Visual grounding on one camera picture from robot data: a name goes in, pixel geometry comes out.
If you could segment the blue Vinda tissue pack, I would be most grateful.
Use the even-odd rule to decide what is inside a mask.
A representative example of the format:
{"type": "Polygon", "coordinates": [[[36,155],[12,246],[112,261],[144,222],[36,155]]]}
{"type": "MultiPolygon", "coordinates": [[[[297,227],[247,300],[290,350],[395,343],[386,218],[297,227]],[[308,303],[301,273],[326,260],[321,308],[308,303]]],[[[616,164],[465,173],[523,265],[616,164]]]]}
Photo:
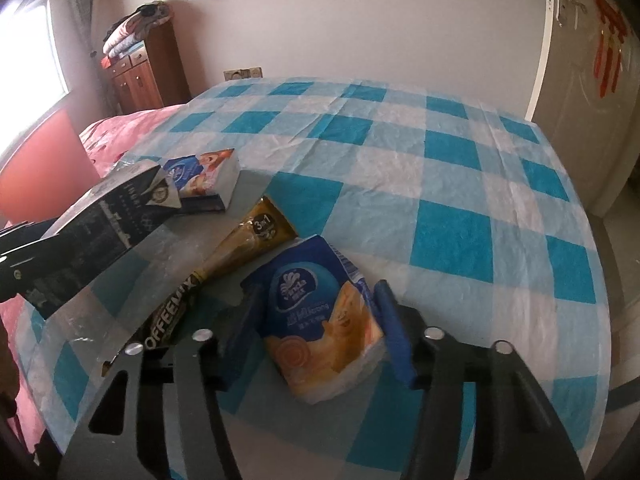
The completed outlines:
{"type": "Polygon", "coordinates": [[[257,331],[296,398],[316,404],[363,382],[385,353],[366,280],[320,235],[257,268],[242,289],[262,289],[257,331]]]}

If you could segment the gold coffeemix sachet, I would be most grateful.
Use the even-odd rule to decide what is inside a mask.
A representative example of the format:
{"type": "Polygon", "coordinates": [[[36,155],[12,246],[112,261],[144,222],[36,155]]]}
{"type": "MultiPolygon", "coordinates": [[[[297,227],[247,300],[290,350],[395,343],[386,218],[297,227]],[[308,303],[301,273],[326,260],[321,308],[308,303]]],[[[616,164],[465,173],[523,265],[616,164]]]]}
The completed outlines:
{"type": "Polygon", "coordinates": [[[148,316],[109,361],[103,363],[101,375],[105,377],[117,356],[126,350],[154,350],[172,344],[202,286],[239,270],[296,237],[296,229],[290,220],[267,195],[263,195],[205,262],[148,316]]]}

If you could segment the orange plastic basin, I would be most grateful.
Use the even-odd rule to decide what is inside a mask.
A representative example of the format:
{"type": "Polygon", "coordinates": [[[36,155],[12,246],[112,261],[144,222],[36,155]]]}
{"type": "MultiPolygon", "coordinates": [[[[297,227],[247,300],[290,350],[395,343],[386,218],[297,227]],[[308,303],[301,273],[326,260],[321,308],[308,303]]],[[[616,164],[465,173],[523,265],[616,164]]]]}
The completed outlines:
{"type": "Polygon", "coordinates": [[[100,182],[66,110],[47,117],[1,167],[1,217],[58,218],[100,182]]]}

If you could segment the pink love you bedspread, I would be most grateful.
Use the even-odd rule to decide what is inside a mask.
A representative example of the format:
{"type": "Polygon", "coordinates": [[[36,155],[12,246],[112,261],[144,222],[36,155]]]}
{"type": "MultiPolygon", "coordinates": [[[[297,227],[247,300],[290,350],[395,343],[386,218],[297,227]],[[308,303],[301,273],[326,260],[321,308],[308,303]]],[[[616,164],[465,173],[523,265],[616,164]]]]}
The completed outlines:
{"type": "Polygon", "coordinates": [[[62,110],[1,159],[1,310],[24,324],[10,333],[18,367],[53,441],[67,448],[96,390],[99,362],[168,295],[173,278],[146,278],[137,249],[174,213],[149,189],[152,160],[103,180],[62,110]]]}

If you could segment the bright window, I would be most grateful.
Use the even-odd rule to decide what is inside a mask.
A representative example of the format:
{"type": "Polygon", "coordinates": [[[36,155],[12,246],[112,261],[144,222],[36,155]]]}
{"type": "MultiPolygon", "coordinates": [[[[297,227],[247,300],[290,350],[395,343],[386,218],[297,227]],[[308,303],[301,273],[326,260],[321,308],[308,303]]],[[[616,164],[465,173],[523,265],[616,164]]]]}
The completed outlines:
{"type": "Polygon", "coordinates": [[[1,14],[1,148],[67,96],[50,0],[1,14]]]}

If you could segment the brown wooden cabinet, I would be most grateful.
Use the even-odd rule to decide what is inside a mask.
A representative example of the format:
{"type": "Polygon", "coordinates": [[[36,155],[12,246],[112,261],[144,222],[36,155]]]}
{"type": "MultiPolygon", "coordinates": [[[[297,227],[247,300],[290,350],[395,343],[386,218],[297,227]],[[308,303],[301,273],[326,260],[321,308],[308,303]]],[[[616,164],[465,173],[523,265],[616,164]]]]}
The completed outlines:
{"type": "Polygon", "coordinates": [[[171,22],[110,60],[102,70],[122,114],[184,104],[192,99],[171,22]]]}

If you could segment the folded blankets pile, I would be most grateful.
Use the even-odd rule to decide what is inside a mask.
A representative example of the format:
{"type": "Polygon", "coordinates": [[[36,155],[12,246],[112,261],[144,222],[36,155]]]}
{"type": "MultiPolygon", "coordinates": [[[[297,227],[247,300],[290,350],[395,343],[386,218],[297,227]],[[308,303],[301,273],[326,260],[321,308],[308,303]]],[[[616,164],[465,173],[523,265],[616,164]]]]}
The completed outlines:
{"type": "Polygon", "coordinates": [[[114,58],[148,36],[152,28],[167,23],[171,18],[171,7],[163,0],[142,4],[107,32],[102,47],[103,54],[114,58]]]}

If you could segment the grey window curtain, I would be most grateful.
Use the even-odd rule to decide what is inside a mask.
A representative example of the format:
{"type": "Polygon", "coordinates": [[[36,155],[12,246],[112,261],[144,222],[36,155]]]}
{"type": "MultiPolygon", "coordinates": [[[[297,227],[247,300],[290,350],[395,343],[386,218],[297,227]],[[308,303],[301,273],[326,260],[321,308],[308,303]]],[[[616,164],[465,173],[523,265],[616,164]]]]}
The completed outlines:
{"type": "Polygon", "coordinates": [[[101,55],[96,50],[93,41],[94,0],[67,0],[67,3],[81,47],[84,49],[84,55],[89,60],[93,82],[98,89],[104,110],[109,115],[115,115],[117,106],[114,101],[114,92],[103,73],[100,64],[101,55]]]}

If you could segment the blue white checkered tablecloth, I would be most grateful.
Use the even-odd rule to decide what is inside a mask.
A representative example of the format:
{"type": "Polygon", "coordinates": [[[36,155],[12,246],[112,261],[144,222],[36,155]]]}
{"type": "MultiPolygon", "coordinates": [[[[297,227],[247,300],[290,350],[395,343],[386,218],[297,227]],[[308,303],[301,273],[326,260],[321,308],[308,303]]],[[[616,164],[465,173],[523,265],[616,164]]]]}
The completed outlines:
{"type": "Polygon", "coordinates": [[[21,308],[16,358],[65,446],[102,364],[262,196],[369,283],[457,339],[514,344],[588,464],[610,377],[602,266],[570,177],[540,129],[474,100],[398,84],[255,79],[197,96],[124,155],[232,148],[225,214],[175,218],[57,314],[21,308]]]}

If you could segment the white door with red decal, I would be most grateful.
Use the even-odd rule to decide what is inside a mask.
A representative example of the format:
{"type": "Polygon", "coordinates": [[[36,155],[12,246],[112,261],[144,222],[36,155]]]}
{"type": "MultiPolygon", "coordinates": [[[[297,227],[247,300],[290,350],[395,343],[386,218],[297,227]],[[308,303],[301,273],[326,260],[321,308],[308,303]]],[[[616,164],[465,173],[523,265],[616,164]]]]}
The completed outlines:
{"type": "Polygon", "coordinates": [[[616,0],[546,0],[527,119],[605,216],[639,154],[639,37],[616,0]]]}

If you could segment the wall power socket strip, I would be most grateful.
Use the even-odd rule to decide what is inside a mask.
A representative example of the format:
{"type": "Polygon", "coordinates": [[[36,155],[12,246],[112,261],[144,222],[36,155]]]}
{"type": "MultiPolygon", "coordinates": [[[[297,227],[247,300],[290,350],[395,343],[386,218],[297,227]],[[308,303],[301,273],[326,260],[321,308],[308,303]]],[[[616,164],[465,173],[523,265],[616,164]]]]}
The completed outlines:
{"type": "Polygon", "coordinates": [[[250,78],[262,78],[262,69],[260,67],[238,68],[237,70],[225,70],[224,80],[240,80],[250,78]]]}

